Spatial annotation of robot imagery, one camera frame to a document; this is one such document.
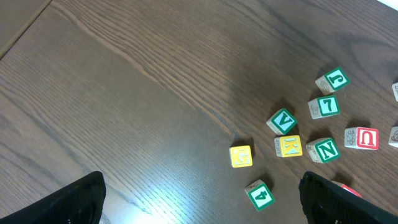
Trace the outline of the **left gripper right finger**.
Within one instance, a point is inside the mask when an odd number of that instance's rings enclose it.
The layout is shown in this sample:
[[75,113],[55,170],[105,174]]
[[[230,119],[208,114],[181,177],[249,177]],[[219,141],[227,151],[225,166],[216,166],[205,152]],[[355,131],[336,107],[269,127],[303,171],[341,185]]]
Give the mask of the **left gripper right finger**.
[[393,215],[322,176],[307,171],[298,186],[309,223],[397,224]]

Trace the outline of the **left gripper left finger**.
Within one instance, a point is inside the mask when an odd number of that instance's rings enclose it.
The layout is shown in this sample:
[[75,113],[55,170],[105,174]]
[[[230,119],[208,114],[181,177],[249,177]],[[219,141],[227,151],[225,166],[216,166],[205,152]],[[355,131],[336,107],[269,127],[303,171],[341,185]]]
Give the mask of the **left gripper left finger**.
[[103,174],[94,171],[11,215],[1,224],[98,224],[106,186]]

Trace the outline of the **green 4 block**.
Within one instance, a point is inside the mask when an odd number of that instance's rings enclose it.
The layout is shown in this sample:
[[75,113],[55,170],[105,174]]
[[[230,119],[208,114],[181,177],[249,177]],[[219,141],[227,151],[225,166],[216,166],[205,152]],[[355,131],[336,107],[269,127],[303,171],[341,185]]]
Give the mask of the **green 4 block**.
[[257,211],[262,211],[275,202],[274,196],[262,180],[251,183],[244,190]]

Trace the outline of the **yellow G block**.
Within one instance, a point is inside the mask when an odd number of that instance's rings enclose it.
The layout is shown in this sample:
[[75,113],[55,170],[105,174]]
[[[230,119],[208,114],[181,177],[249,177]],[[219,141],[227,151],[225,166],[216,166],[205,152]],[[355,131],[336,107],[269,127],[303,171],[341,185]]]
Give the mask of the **yellow G block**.
[[229,155],[233,168],[252,166],[252,154],[249,145],[230,147]]

